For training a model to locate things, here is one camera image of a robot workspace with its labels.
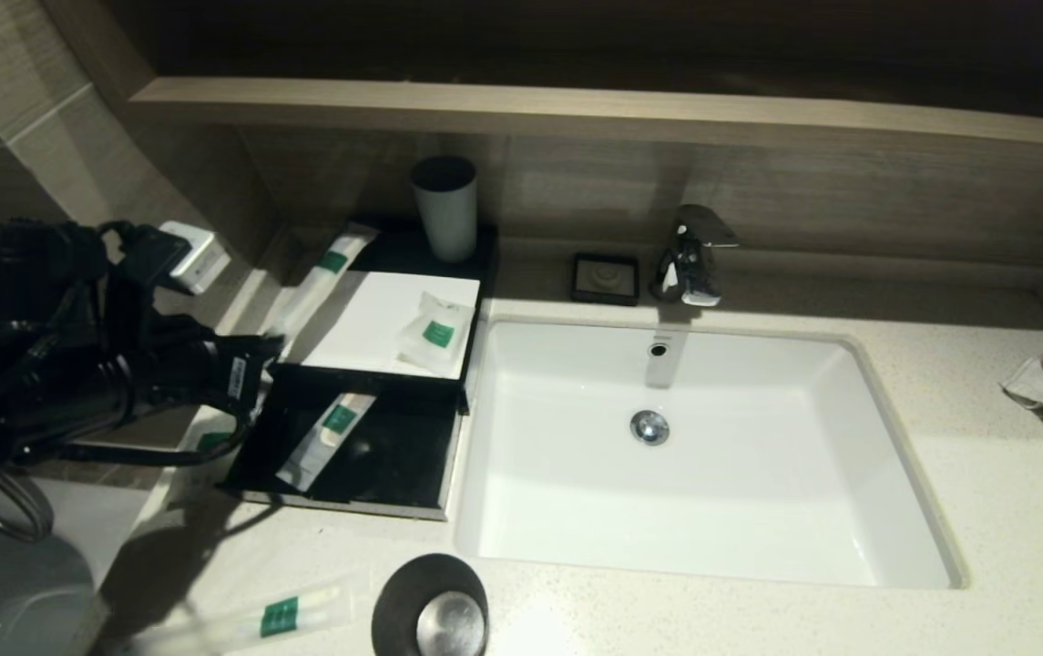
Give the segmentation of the white ribbed mat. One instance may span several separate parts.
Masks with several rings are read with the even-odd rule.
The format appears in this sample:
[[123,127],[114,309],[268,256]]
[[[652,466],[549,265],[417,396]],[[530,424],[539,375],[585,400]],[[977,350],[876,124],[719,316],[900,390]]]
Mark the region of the white ribbed mat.
[[350,371],[458,379],[467,336],[457,340],[455,360],[431,371],[401,356],[401,332],[420,315],[422,296],[475,307],[478,280],[349,271],[293,341],[285,362]]

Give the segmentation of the round black dish metal centre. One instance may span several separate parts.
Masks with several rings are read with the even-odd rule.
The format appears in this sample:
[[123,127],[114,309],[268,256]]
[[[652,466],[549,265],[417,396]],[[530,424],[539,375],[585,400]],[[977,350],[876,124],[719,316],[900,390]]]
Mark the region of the round black dish metal centre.
[[443,553],[404,563],[375,601],[371,639],[375,656],[485,656],[483,582],[466,561]]

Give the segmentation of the grey toilet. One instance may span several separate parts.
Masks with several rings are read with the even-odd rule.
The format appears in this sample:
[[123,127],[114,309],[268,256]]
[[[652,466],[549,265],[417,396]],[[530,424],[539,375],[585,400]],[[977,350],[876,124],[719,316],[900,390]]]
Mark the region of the grey toilet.
[[0,533],[0,656],[67,656],[95,594],[78,548]]

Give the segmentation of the small square packet green label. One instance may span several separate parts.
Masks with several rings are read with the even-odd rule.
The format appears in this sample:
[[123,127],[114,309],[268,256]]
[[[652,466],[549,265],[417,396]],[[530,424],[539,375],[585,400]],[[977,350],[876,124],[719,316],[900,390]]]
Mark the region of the small square packet green label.
[[397,358],[434,376],[455,376],[472,320],[474,307],[423,292],[417,315],[397,336]]
[[[189,428],[183,445],[187,451],[196,451],[200,454],[211,453],[231,440],[234,428],[235,419],[233,416],[224,414],[198,415],[195,423]],[[204,493],[205,490],[213,489],[229,473],[234,456],[235,452],[232,451],[226,456],[212,458],[204,464],[184,466],[177,469],[174,480],[175,493],[180,499],[187,499],[193,494]]]

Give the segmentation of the grey cup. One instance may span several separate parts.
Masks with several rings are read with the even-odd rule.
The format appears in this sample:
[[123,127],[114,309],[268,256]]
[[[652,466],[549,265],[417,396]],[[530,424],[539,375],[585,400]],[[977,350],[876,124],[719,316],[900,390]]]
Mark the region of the grey cup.
[[418,213],[431,251],[439,261],[466,261],[475,252],[478,175],[471,161],[426,157],[410,170]]

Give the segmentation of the wooden wall shelf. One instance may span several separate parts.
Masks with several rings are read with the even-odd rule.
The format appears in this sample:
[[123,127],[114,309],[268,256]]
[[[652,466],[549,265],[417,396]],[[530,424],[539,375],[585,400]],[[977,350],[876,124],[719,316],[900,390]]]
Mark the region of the wooden wall shelf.
[[644,138],[692,144],[867,142],[880,149],[1043,152],[1043,118],[865,101],[599,88],[159,77],[135,92],[126,107],[134,115],[195,123]]

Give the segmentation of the white sink basin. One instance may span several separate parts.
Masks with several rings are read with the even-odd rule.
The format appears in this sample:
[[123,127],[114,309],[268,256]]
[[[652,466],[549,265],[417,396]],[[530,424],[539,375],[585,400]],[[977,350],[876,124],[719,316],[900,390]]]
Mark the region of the white sink basin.
[[[642,445],[638,411],[670,439]],[[455,544],[582,568],[955,589],[903,440],[849,344],[495,323]]]

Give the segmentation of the black amenity tray with drawer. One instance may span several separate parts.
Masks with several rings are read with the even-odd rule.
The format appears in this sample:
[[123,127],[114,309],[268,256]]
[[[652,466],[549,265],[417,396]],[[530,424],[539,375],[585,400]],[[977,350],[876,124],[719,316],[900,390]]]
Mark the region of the black amenity tray with drawer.
[[474,402],[475,376],[474,341],[481,312],[495,289],[498,274],[498,230],[495,227],[476,229],[475,252],[466,261],[446,264],[431,253],[425,230],[420,224],[401,216],[368,216],[359,223],[372,224],[381,233],[371,245],[355,259],[349,271],[392,272],[425,275],[425,277],[451,277],[478,280],[481,291],[474,307],[474,323],[467,333],[463,368],[458,379],[433,376],[404,376],[403,374],[370,373],[326,368],[310,368],[285,360],[272,367],[276,381],[288,386],[296,384],[333,386],[343,391],[378,395],[394,389],[430,392],[451,404],[460,415],[468,415]]

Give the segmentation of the long white packet green label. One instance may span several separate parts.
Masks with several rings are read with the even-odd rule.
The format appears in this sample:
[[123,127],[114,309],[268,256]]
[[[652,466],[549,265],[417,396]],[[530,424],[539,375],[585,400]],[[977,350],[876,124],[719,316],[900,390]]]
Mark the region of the long white packet green label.
[[350,269],[355,259],[375,241],[380,233],[378,228],[359,221],[347,224],[305,274],[288,302],[278,310],[274,323],[267,329],[268,339],[280,337],[282,350],[289,353],[306,324],[322,303],[328,302],[335,286]]
[[115,648],[112,656],[227,656],[256,645],[347,626],[353,605],[351,586],[331,584],[245,610],[193,616],[147,630]]
[[285,458],[275,476],[306,493],[333,461],[335,453],[374,405],[375,395],[338,395],[304,432],[299,444]]

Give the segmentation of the black soap dish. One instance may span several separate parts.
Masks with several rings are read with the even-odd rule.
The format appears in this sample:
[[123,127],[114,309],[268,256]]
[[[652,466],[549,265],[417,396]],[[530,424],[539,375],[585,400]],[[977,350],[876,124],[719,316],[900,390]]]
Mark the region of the black soap dish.
[[632,257],[575,253],[568,296],[572,302],[638,306],[639,272]]

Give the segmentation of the black plastic tray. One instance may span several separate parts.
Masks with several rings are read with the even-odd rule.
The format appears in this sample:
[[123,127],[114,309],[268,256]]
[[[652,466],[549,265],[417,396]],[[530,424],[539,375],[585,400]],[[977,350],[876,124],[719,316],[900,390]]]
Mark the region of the black plastic tray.
[[[372,406],[308,488],[282,481],[280,468],[306,432],[346,392],[370,395]],[[443,520],[452,444],[467,412],[462,379],[281,364],[253,435],[219,489],[275,506]]]

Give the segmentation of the chrome drain plug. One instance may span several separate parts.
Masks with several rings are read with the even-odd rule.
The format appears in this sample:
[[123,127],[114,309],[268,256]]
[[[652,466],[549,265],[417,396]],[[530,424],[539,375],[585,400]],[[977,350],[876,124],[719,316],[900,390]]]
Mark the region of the chrome drain plug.
[[635,440],[647,446],[659,446],[670,439],[670,423],[656,411],[638,411],[629,420],[629,431]]

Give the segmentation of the chrome faucet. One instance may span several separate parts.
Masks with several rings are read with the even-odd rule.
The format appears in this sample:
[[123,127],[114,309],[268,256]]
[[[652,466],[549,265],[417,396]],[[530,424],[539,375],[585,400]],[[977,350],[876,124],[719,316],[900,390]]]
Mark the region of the chrome faucet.
[[712,208],[678,206],[674,236],[651,274],[650,294],[659,302],[715,307],[721,303],[722,291],[711,250],[737,248],[739,244],[736,232]]

